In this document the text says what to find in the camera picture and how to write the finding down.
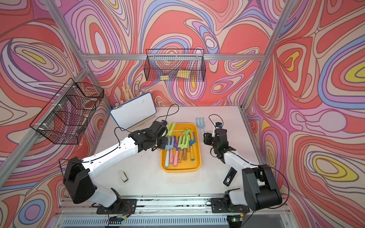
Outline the green rake wooden handle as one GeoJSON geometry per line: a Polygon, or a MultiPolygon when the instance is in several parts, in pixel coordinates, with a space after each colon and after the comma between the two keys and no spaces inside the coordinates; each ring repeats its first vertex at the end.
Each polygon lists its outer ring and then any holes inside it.
{"type": "Polygon", "coordinates": [[[175,126],[176,126],[176,123],[173,123],[173,122],[169,122],[168,125],[167,125],[167,134],[166,136],[170,137],[172,136],[173,134],[173,131],[175,129],[175,126]]]}

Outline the green three-prong rake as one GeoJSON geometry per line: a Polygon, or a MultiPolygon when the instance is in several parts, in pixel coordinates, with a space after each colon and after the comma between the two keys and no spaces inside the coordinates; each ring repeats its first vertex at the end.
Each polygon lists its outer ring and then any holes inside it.
{"type": "Polygon", "coordinates": [[[179,137],[179,143],[178,143],[178,147],[181,150],[187,149],[188,148],[188,144],[189,144],[189,140],[190,140],[190,134],[191,129],[187,128],[185,131],[182,131],[182,135],[179,137]]]}

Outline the yellow plastic storage tray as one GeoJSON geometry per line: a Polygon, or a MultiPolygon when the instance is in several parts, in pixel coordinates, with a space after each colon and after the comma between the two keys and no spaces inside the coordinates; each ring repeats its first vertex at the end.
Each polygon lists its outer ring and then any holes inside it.
{"type": "Polygon", "coordinates": [[[190,135],[192,136],[192,132],[195,133],[195,140],[194,143],[194,154],[195,154],[195,161],[191,161],[190,159],[190,146],[188,144],[187,148],[187,160],[182,161],[181,163],[177,162],[177,166],[173,166],[169,164],[168,168],[165,168],[165,157],[166,157],[166,149],[161,151],[161,168],[167,173],[185,173],[185,172],[194,172],[198,170],[201,166],[201,153],[200,153],[200,144],[199,144],[199,137],[198,137],[198,130],[195,124],[193,123],[176,123],[175,129],[173,131],[172,136],[176,137],[176,146],[177,146],[177,159],[179,155],[179,137],[182,135],[182,131],[185,131],[187,128],[191,129],[190,135]]]}

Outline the green hand fork wooden handle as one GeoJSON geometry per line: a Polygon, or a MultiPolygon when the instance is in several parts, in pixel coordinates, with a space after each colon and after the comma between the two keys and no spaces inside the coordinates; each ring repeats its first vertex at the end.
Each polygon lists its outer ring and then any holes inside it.
{"type": "Polygon", "coordinates": [[[187,135],[182,135],[179,137],[179,143],[178,143],[178,147],[179,147],[178,162],[179,163],[187,160],[187,148],[188,148],[188,144],[189,144],[188,138],[189,137],[187,135]]]}

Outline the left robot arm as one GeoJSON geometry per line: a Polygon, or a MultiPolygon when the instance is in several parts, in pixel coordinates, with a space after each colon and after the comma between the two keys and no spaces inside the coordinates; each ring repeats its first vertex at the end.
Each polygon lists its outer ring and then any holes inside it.
{"type": "Polygon", "coordinates": [[[175,129],[175,124],[165,120],[153,121],[152,125],[142,130],[131,132],[128,137],[119,141],[98,154],[79,159],[74,157],[67,160],[63,173],[65,185],[74,204],[86,201],[117,212],[123,207],[123,202],[116,190],[99,185],[95,179],[109,167],[121,160],[141,151],[165,149],[167,135],[175,129]]]}

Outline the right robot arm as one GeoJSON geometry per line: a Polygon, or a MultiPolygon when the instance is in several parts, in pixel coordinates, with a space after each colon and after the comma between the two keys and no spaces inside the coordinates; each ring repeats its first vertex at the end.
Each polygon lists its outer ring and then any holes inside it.
{"type": "Polygon", "coordinates": [[[227,130],[216,128],[214,133],[203,134],[203,142],[212,147],[216,158],[233,168],[242,177],[242,187],[228,190],[228,205],[244,205],[252,211],[276,209],[282,206],[280,193],[272,168],[254,164],[229,146],[227,130]]]}

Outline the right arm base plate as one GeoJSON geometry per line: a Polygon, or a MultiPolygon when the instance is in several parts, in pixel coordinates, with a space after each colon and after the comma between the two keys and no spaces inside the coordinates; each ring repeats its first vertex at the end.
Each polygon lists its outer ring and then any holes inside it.
{"type": "Polygon", "coordinates": [[[228,199],[225,198],[211,198],[209,200],[212,213],[240,213],[247,214],[251,210],[246,205],[234,205],[228,199]]]}

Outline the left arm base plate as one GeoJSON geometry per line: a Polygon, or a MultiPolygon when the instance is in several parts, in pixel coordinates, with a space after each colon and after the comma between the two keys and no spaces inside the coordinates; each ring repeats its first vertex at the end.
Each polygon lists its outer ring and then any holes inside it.
{"type": "Polygon", "coordinates": [[[137,199],[117,199],[110,207],[98,206],[97,214],[131,215],[136,211],[137,199]]]}

